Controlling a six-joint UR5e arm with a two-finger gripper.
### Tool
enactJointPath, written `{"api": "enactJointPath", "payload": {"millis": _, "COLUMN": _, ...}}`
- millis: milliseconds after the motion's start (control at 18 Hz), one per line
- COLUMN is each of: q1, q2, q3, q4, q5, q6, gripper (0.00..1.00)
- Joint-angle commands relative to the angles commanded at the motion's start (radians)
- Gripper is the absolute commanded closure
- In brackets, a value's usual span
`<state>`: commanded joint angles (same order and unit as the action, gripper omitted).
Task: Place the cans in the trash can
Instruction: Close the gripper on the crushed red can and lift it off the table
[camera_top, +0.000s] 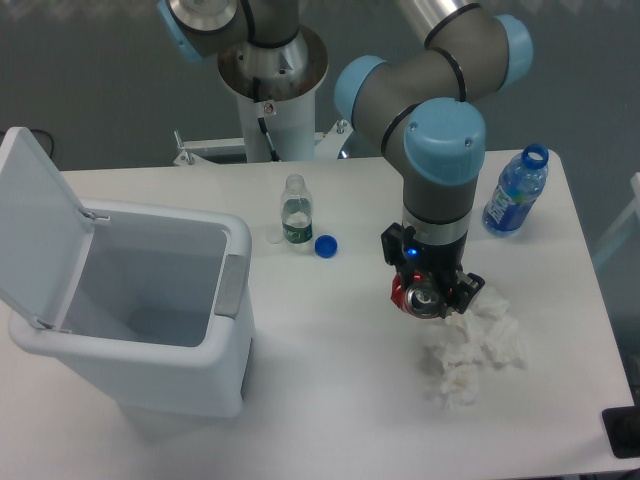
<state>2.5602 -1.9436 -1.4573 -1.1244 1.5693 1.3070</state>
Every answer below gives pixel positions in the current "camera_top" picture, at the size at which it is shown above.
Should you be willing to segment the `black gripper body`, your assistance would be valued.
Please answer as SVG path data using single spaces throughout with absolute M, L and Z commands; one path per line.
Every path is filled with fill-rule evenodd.
M 431 277 L 435 284 L 444 284 L 447 272 L 462 270 L 465 236 L 453 243 L 430 245 L 417 239 L 412 226 L 393 223 L 381 234 L 381 242 L 385 262 L 395 267 L 396 274 Z

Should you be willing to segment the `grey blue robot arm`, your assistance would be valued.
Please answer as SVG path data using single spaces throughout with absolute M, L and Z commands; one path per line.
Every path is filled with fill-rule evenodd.
M 295 1 L 162 1 L 173 41 L 191 61 L 215 58 L 236 96 L 247 159 L 310 160 L 315 92 L 327 49 Z M 462 255 L 486 128 L 474 101 L 524 76 L 533 45 L 526 26 L 474 1 L 403 1 L 422 52 L 400 66 L 375 56 L 339 75 L 341 117 L 403 180 L 400 223 L 381 236 L 396 270 L 392 298 L 422 318 L 464 312 L 483 287 Z

